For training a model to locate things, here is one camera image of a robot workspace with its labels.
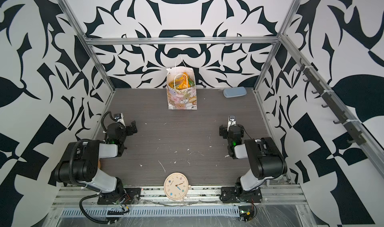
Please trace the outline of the patterned paper gift bag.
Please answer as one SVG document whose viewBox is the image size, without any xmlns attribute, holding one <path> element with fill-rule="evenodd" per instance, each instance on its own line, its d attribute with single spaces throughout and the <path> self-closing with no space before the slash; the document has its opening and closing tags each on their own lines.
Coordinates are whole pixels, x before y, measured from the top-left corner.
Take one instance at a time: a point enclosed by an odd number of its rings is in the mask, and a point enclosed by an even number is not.
<svg viewBox="0 0 384 227">
<path fill-rule="evenodd" d="M 194 70 L 187 67 L 180 57 L 181 66 L 177 63 L 172 68 L 167 68 L 166 90 L 169 110 L 197 110 L 197 85 Z M 175 90 L 169 86 L 177 74 L 186 73 L 189 76 L 190 87 L 183 90 Z"/>
</svg>

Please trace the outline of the yellow snack packet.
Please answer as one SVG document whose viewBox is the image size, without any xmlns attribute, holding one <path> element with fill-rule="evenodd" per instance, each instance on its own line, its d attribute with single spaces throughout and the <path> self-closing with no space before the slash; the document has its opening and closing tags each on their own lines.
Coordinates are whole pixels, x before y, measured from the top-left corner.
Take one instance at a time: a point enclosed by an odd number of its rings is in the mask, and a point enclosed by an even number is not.
<svg viewBox="0 0 384 227">
<path fill-rule="evenodd" d="M 175 90 L 183 90 L 190 87 L 189 76 L 186 73 L 177 74 L 169 86 Z"/>
</svg>

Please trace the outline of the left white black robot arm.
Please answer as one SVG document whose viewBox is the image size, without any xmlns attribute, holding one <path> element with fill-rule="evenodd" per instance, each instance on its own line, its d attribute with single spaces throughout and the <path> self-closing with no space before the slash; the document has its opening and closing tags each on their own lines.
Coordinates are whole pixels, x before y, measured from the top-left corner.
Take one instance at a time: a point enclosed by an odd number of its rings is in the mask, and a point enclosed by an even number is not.
<svg viewBox="0 0 384 227">
<path fill-rule="evenodd" d="M 69 143 L 55 168 L 55 180 L 99 193 L 99 205 L 130 204 L 135 191 L 127 191 L 121 179 L 102 171 L 99 160 L 121 157 L 127 149 L 124 146 L 126 138 L 137 132 L 135 121 L 129 126 L 115 122 L 107 127 L 104 141 L 80 140 Z"/>
</svg>

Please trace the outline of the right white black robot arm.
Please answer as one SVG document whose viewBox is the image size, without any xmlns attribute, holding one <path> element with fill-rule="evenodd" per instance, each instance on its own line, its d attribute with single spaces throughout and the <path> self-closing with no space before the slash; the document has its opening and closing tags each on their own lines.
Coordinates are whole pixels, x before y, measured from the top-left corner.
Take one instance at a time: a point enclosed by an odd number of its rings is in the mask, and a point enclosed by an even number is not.
<svg viewBox="0 0 384 227">
<path fill-rule="evenodd" d="M 260 186 L 277 179 L 288 171 L 287 164 L 270 137 L 242 140 L 245 130 L 241 125 L 220 126 L 219 135 L 228 141 L 228 153 L 234 160 L 247 159 L 250 169 L 239 177 L 234 187 L 222 187 L 223 203 L 260 203 Z"/>
</svg>

